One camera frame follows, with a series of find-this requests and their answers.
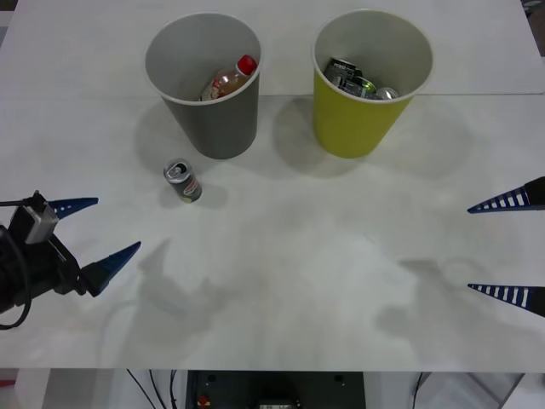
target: plastic bottle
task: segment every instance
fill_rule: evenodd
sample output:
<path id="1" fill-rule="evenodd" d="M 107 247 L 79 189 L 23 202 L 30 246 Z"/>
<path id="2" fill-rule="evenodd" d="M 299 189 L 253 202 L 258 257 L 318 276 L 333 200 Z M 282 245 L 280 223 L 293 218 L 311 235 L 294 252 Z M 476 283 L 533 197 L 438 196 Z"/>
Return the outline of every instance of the plastic bottle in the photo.
<path id="1" fill-rule="evenodd" d="M 243 55 L 234 69 L 219 71 L 201 94 L 200 101 L 212 101 L 229 95 L 242 87 L 257 68 L 257 63 L 249 55 Z"/>

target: yellow cup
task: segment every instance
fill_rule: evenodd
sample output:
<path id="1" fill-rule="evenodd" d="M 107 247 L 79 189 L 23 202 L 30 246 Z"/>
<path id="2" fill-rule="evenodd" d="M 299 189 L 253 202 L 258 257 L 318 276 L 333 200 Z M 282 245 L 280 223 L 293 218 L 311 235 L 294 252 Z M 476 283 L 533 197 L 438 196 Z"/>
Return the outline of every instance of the yellow cup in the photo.
<path id="1" fill-rule="evenodd" d="M 393 88 L 399 98 L 366 100 L 338 89 L 323 74 L 332 57 L 352 62 L 377 88 Z M 426 36 L 409 21 L 361 9 L 322 26 L 313 43 L 313 64 L 316 137 L 326 151 L 358 158 L 375 149 L 426 84 L 433 70 L 433 51 Z"/>

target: table surface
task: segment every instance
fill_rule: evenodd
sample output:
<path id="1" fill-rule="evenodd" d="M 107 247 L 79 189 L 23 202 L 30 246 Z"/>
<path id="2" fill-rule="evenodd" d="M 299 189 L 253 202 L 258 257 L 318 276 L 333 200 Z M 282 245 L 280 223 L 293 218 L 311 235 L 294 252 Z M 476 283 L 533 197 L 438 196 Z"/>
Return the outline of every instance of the table surface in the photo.
<path id="1" fill-rule="evenodd" d="M 399 14 L 429 36 L 436 69 L 423 94 L 545 92 L 519 0 L 20 0 L 0 53 L 0 95 L 154 96 L 147 45 L 165 23 L 198 11 L 232 14 L 255 29 L 263 95 L 308 95 L 316 31 L 361 8 Z"/>
<path id="2" fill-rule="evenodd" d="M 99 298 L 37 298 L 0 366 L 543 372 L 543 318 L 466 284 L 545 285 L 545 212 L 466 208 L 543 175 L 545 97 L 416 97 L 358 160 L 311 111 L 262 97 L 255 143 L 216 161 L 156 97 L 0 100 L 3 199 L 98 196 L 57 227 L 82 265 L 142 241 Z"/>

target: cable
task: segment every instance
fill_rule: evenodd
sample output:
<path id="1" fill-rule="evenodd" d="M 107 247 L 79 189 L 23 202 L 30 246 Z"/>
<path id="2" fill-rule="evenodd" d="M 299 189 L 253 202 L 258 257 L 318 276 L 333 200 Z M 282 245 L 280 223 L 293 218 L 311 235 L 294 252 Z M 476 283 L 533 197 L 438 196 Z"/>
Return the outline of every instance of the cable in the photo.
<path id="1" fill-rule="evenodd" d="M 178 406 L 176 405 L 176 399 L 174 397 L 174 391 L 172 390 L 174 385 L 174 378 L 176 376 L 177 370 L 170 371 L 170 403 L 172 404 L 172 409 L 178 409 Z"/>
<path id="2" fill-rule="evenodd" d="M 416 394 L 418 393 L 418 389 L 420 388 L 420 381 L 422 380 L 422 375 L 424 372 L 420 372 L 420 376 L 418 377 L 418 380 L 416 381 L 416 387 L 415 387 L 415 397 L 412 400 L 412 409 L 415 409 L 416 405 Z"/>
<path id="3" fill-rule="evenodd" d="M 147 401 L 150 402 L 150 405 L 152 405 L 152 408 L 153 409 L 157 409 L 155 407 L 155 405 L 153 405 L 153 402 L 152 400 L 150 399 L 150 397 L 147 395 L 146 391 L 144 390 L 144 388 L 142 388 L 142 385 L 140 385 L 140 382 L 138 382 L 138 379 L 135 378 L 135 376 L 133 375 L 133 372 L 131 372 L 129 369 L 127 370 L 127 372 L 129 373 L 130 377 L 133 378 L 133 380 L 136 382 L 136 384 L 138 385 L 138 387 L 140 388 L 140 390 L 142 391 L 142 394 L 144 394 L 147 398 Z"/>
<path id="4" fill-rule="evenodd" d="M 155 379 L 153 379 L 153 372 L 151 369 L 148 370 L 150 372 L 150 379 L 152 380 L 153 389 L 155 390 L 155 395 L 157 395 L 159 399 L 159 403 L 163 407 L 163 409 L 167 409 L 167 406 L 164 405 L 163 398 L 161 397 L 161 394 L 159 394 L 159 391 L 157 390 L 157 386 L 155 386 Z"/>
<path id="5" fill-rule="evenodd" d="M 16 320 L 13 324 L 0 325 L 0 331 L 6 331 L 6 330 L 11 330 L 12 328 L 16 328 L 19 325 L 21 325 L 23 322 L 25 322 L 26 317 L 28 316 L 28 313 L 30 313 L 31 311 L 32 297 L 31 297 L 31 277 L 30 277 L 30 273 L 28 269 L 28 264 L 26 264 L 25 258 L 23 257 L 23 253 L 21 252 L 19 246 L 15 243 L 15 241 L 11 237 L 11 234 L 9 233 L 8 229 L 6 229 L 4 226 L 0 226 L 0 237 L 2 237 L 2 235 L 6 238 L 6 241 L 11 247 L 11 250 L 15 254 L 15 258 L 17 258 L 20 271 L 23 275 L 23 282 L 25 284 L 25 306 L 23 307 L 23 312 L 20 313 L 19 319 Z"/>

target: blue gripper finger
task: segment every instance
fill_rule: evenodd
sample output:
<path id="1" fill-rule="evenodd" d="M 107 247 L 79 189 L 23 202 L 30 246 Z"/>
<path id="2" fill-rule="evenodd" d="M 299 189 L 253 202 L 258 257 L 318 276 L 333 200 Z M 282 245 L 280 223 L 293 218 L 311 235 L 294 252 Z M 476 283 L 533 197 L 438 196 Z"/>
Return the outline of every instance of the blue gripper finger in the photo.
<path id="1" fill-rule="evenodd" d="M 140 249 L 141 242 L 138 241 L 129 247 L 126 247 L 117 253 L 113 253 L 110 256 L 103 258 L 99 262 L 94 262 L 96 266 L 102 268 L 107 273 L 107 278 L 100 284 L 98 292 L 101 293 L 110 280 L 123 268 L 127 262 L 133 257 L 133 255 Z"/>
<path id="2" fill-rule="evenodd" d="M 545 176 L 470 207 L 468 212 L 490 213 L 514 210 L 545 210 Z"/>
<path id="3" fill-rule="evenodd" d="M 505 192 L 468 209 L 471 214 L 492 211 L 533 210 L 524 187 Z"/>
<path id="4" fill-rule="evenodd" d="M 545 287 L 487 284 L 468 284 L 468 287 L 488 297 L 545 317 Z"/>
<path id="5" fill-rule="evenodd" d="M 52 200 L 48 203 L 60 220 L 86 207 L 96 205 L 99 203 L 99 198 L 62 199 Z"/>

